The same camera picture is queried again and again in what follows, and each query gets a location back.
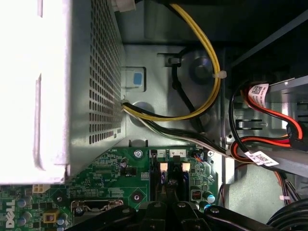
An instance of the yellow wire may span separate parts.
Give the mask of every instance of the yellow wire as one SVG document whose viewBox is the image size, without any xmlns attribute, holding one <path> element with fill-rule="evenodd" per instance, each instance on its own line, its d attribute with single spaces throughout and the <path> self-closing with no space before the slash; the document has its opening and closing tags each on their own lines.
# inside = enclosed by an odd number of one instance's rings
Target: yellow wire
<svg viewBox="0 0 308 231">
<path fill-rule="evenodd" d="M 174 8 L 174 10 L 176 10 L 182 16 L 182 18 L 186 21 L 186 23 L 194 31 L 195 35 L 199 38 L 200 42 L 204 46 L 206 52 L 208 53 L 212 61 L 214 73 L 217 74 L 220 71 L 218 58 L 207 36 L 204 34 L 201 28 L 197 25 L 197 23 L 179 5 L 171 4 L 171 6 Z M 215 78 L 212 92 L 209 98 L 207 99 L 207 101 L 199 109 L 185 116 L 179 116 L 179 117 L 174 117 L 174 118 L 159 118 L 156 116 L 145 115 L 145 114 L 136 112 L 125 105 L 123 106 L 123 108 L 137 117 L 140 117 L 142 119 L 151 120 L 151 121 L 174 121 L 174 120 L 189 119 L 191 117 L 199 115 L 200 113 L 202 113 L 203 111 L 205 111 L 207 108 L 210 107 L 210 105 L 215 101 L 215 99 L 217 98 L 219 94 L 220 83 L 221 83 L 220 78 Z"/>
</svg>

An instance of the white connector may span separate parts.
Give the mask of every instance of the white connector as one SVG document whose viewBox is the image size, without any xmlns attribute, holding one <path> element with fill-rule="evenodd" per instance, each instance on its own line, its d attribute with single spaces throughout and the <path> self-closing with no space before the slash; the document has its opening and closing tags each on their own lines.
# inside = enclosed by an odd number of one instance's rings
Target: white connector
<svg viewBox="0 0 308 231">
<path fill-rule="evenodd" d="M 135 0 L 111 0 L 114 12 L 132 11 L 136 9 Z"/>
<path fill-rule="evenodd" d="M 32 193 L 44 193 L 50 189 L 50 184 L 34 184 L 32 185 Z"/>
</svg>

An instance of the capacitor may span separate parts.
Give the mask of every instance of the capacitor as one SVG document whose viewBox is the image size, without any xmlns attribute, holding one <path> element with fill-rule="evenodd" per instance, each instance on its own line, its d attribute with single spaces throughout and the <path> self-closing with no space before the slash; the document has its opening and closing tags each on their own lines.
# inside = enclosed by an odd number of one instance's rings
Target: capacitor
<svg viewBox="0 0 308 231">
<path fill-rule="evenodd" d="M 201 201 L 200 204 L 199 204 L 199 206 L 200 206 L 200 211 L 203 212 L 203 211 L 206 210 L 208 207 L 210 207 L 211 204 L 210 204 L 208 201 Z"/>
<path fill-rule="evenodd" d="M 57 231 L 64 231 L 66 229 L 66 224 L 60 225 L 57 227 Z"/>
<path fill-rule="evenodd" d="M 211 192 L 205 192 L 203 197 L 210 203 L 214 203 L 215 202 L 215 196 L 211 193 Z"/>
<path fill-rule="evenodd" d="M 66 223 L 66 220 L 67 220 L 67 214 L 63 213 L 57 219 L 57 224 L 58 225 L 64 225 Z"/>
<path fill-rule="evenodd" d="M 32 201 L 31 196 L 22 197 L 17 201 L 17 206 L 20 208 L 26 207 L 27 205 L 31 203 L 31 201 Z"/>
<path fill-rule="evenodd" d="M 32 215 L 28 212 L 25 212 L 17 219 L 17 226 L 24 226 L 31 220 Z"/>
</svg>

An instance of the barcode label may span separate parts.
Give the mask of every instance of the barcode label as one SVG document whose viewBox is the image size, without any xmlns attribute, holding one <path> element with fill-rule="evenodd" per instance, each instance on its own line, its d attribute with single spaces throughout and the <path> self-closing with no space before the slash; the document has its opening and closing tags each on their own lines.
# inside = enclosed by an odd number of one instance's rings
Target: barcode label
<svg viewBox="0 0 308 231">
<path fill-rule="evenodd" d="M 255 158 L 257 158 L 259 161 L 261 161 L 267 167 L 279 164 L 277 161 L 273 160 L 272 158 L 270 158 L 268 155 L 266 155 L 262 151 L 255 152 L 252 155 Z"/>
<path fill-rule="evenodd" d="M 254 157 L 254 155 L 252 154 L 252 153 L 250 153 L 250 152 L 246 152 L 246 153 L 244 153 L 249 159 L 251 159 L 253 162 L 255 162 L 255 164 L 257 164 L 257 165 L 262 165 L 263 163 L 259 160 L 259 159 L 257 159 L 256 157 Z"/>
<path fill-rule="evenodd" d="M 266 92 L 268 91 L 268 89 L 269 89 L 269 84 L 268 83 L 258 84 L 258 85 L 253 86 L 249 90 L 248 95 L 259 106 L 266 107 L 266 105 L 265 105 L 265 96 L 266 96 Z"/>
</svg>

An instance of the blue sticker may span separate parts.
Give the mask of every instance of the blue sticker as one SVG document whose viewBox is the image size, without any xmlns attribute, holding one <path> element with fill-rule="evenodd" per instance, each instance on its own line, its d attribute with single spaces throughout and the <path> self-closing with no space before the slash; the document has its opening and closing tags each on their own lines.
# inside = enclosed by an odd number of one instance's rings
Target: blue sticker
<svg viewBox="0 0 308 231">
<path fill-rule="evenodd" d="M 142 85 L 142 73 L 134 73 L 134 85 Z"/>
</svg>

